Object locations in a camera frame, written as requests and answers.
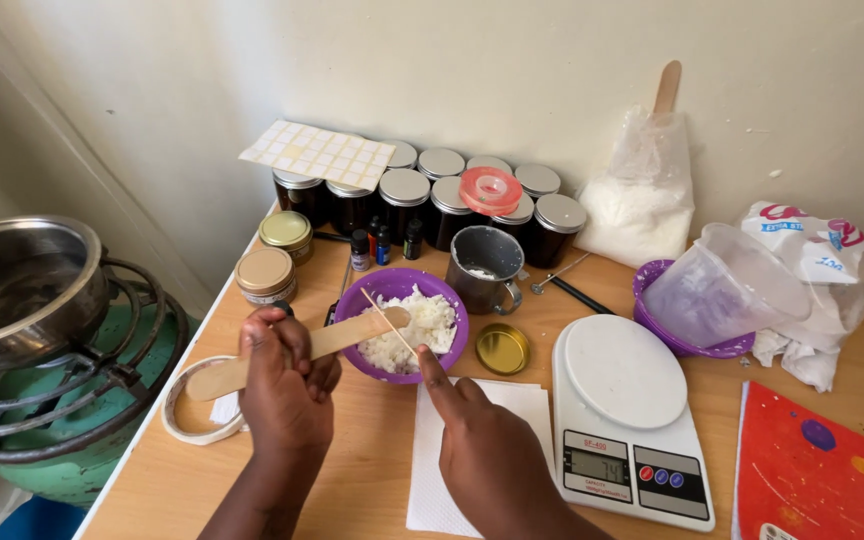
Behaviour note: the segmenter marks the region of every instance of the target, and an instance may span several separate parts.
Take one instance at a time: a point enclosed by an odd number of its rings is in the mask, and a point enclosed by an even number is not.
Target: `gold tin lid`
[[[235,264],[235,283],[259,296],[285,289],[296,275],[289,253],[279,248],[247,252]]]
[[[312,239],[312,224],[296,211],[275,212],[258,224],[258,238],[272,248],[292,251]]]
[[[532,348],[518,328],[493,323],[482,328],[475,338],[475,356],[494,374],[514,375],[529,365]]]

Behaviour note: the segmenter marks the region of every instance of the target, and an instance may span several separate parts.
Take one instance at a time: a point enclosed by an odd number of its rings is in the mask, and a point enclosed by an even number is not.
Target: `gold tin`
[[[475,338],[475,356],[494,374],[514,375],[529,365],[532,347],[518,328],[493,323],[482,328]]]
[[[234,274],[242,296],[257,308],[276,300],[292,302],[299,291],[292,257],[279,248],[247,252],[235,264]]]
[[[285,250],[295,266],[312,259],[312,224],[298,212],[283,210],[268,215],[258,224],[258,239],[270,248]]]

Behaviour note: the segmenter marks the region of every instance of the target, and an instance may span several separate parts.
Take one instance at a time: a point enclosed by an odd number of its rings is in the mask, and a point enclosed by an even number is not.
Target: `metal mug handle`
[[[519,290],[519,286],[511,279],[506,279],[502,282],[502,285],[505,286],[505,289],[509,289],[509,294],[511,295],[511,307],[507,310],[505,307],[502,307],[501,304],[498,304],[492,309],[499,315],[508,315],[517,310],[522,304],[522,291]]]

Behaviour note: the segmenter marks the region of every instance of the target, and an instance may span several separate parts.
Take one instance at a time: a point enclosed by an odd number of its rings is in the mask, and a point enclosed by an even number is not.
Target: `red notebook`
[[[742,385],[732,540],[864,539],[864,437]]]

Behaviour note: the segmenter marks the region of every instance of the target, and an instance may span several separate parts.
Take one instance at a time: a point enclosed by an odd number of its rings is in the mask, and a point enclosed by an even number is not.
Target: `metal cup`
[[[519,307],[522,291],[514,279],[525,252],[511,234],[485,225],[465,227],[452,237],[451,247],[445,282],[459,294],[466,311],[508,315]],[[511,295],[508,309],[502,306],[506,289]]]

